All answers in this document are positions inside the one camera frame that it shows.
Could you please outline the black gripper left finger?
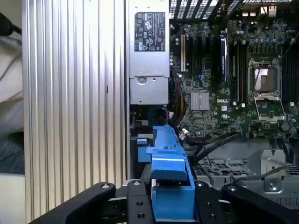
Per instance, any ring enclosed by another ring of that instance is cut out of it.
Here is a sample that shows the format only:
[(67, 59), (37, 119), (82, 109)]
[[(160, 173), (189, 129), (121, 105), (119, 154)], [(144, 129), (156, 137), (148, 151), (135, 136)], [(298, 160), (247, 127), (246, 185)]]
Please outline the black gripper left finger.
[(145, 185), (132, 180), (116, 188), (99, 182), (32, 221), (34, 224), (151, 224)]

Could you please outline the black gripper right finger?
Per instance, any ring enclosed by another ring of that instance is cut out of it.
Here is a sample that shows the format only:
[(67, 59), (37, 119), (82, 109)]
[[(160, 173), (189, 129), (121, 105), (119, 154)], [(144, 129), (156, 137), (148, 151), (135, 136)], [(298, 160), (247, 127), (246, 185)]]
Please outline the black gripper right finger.
[(227, 184), (216, 190), (195, 182), (195, 214), (200, 224), (297, 224), (299, 213), (247, 188)]

